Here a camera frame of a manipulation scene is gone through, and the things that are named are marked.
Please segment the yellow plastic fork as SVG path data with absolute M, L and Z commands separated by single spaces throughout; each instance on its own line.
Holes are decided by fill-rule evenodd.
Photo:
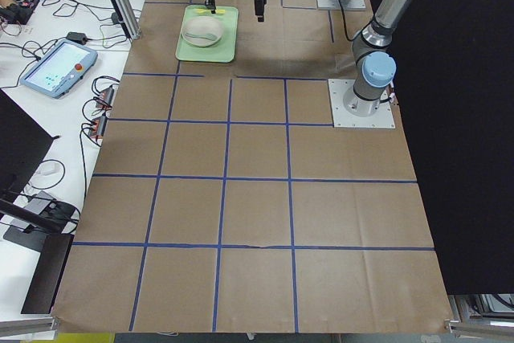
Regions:
M 197 8 L 194 10 L 197 14 L 202 14 L 202 15 L 207 15 L 207 14 L 225 14 L 226 13 L 226 10 L 224 9 L 216 9 L 216 10 L 210 10 L 210 9 L 200 9 L 200 8 Z

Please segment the white round plate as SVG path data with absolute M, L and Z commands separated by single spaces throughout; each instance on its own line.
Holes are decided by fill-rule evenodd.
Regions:
M 197 35 L 214 34 L 221 39 L 224 36 L 224 26 L 217 18 L 210 16 L 193 17 L 183 23 L 181 36 L 187 43 L 195 47 L 209 47 L 216 44 L 220 39 L 216 42 L 205 39 L 192 39 L 185 36 L 186 32 Z

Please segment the light green tray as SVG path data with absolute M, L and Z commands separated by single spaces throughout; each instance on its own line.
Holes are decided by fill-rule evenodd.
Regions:
M 224 26 L 224 36 L 214 45 L 209 47 L 195 47 L 187 43 L 181 36 L 181 30 L 176 48 L 176 58 L 181 61 L 207 62 L 207 63 L 229 63 L 235 57 L 235 44 L 239 11 L 232 6 L 221 6 L 217 9 L 226 10 L 225 14 L 197 14 L 194 10 L 206 9 L 204 6 L 190 5 L 184 12 L 183 23 L 188 19 L 198 16 L 210 16 L 217 18 Z

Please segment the black power adapter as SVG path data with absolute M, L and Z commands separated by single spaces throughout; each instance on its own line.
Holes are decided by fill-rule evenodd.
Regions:
M 66 39 L 80 45 L 85 45 L 88 41 L 88 37 L 85 33 L 70 31 L 66 35 Z

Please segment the small usb hub box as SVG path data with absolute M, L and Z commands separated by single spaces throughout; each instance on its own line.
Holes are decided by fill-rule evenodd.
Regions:
M 115 89 L 113 86 L 109 86 L 104 90 L 100 91 L 99 94 L 94 98 L 96 102 L 96 108 L 99 110 L 110 110 L 112 108 L 112 101 L 115 95 Z

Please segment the teach pendant with screen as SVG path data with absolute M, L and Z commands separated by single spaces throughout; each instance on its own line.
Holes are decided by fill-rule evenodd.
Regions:
M 58 99 L 68 93 L 96 64 L 98 52 L 61 39 L 20 79 L 20 84 Z

